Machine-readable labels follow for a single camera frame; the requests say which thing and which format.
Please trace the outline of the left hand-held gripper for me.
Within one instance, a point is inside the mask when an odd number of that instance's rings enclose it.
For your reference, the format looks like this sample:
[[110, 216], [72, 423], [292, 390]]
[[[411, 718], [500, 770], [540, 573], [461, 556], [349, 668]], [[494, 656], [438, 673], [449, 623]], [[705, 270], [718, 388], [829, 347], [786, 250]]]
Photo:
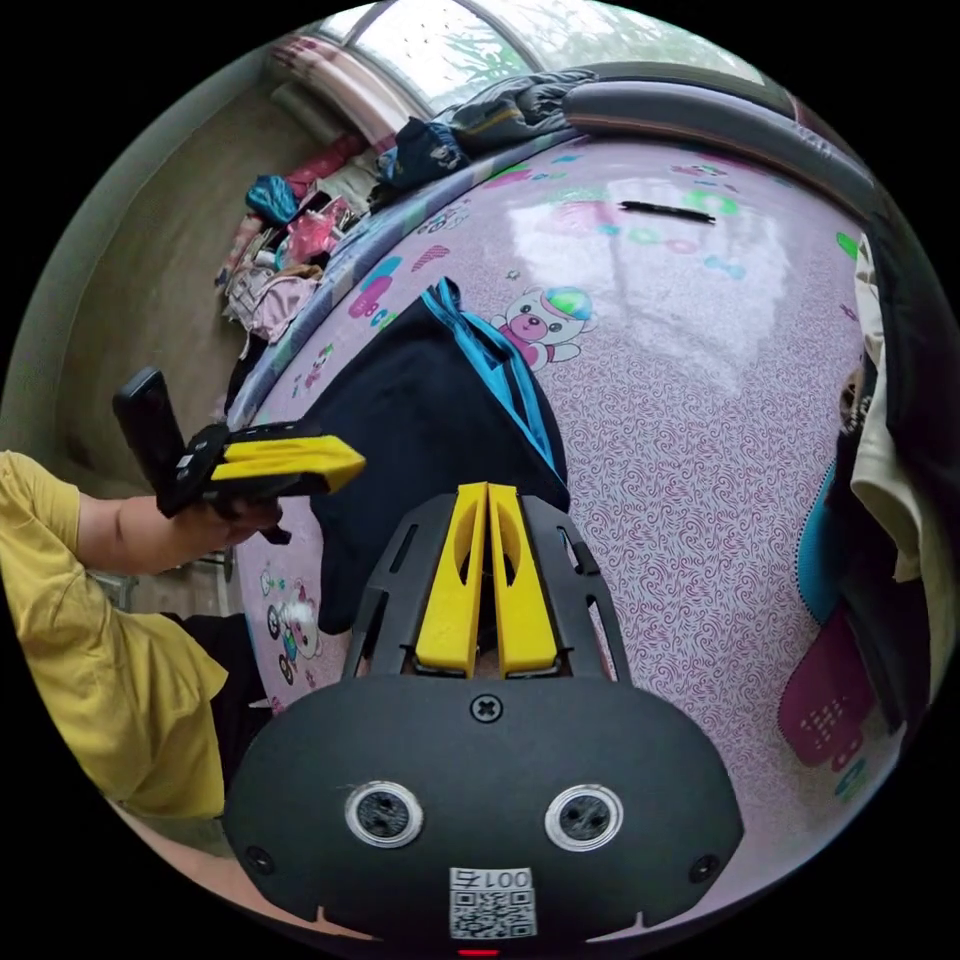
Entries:
[[[295, 458], [319, 459], [288, 460]], [[224, 424], [206, 427], [186, 445], [160, 484], [157, 511], [164, 523], [158, 526], [157, 544], [175, 546], [172, 520], [191, 506], [323, 496], [338, 492], [365, 467], [366, 458], [341, 439], [303, 437], [293, 422], [235, 431]], [[273, 545], [291, 539], [280, 522], [255, 535]]]

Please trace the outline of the person's left hand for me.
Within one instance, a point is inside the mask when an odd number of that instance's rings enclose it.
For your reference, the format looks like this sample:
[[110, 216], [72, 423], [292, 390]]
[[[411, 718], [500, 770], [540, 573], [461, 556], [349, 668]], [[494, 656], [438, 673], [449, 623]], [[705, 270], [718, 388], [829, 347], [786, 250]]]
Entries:
[[203, 502], [173, 520], [173, 564], [182, 566], [206, 555], [224, 552], [253, 535], [279, 525], [283, 512], [276, 499]]

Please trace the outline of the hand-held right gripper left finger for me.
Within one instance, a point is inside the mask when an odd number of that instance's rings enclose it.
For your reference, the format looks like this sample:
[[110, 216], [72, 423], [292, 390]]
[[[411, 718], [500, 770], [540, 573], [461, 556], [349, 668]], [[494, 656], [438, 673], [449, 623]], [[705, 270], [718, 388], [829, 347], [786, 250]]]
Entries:
[[458, 488], [416, 642], [423, 670], [456, 676], [474, 673], [487, 507], [486, 483]]

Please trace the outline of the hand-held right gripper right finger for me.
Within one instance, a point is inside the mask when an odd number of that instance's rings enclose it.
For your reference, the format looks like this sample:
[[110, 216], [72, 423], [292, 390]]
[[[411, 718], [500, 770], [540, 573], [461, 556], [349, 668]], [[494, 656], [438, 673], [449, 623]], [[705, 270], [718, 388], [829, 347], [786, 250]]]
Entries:
[[558, 649], [536, 555], [514, 487], [488, 486], [488, 521], [500, 673], [542, 673]]

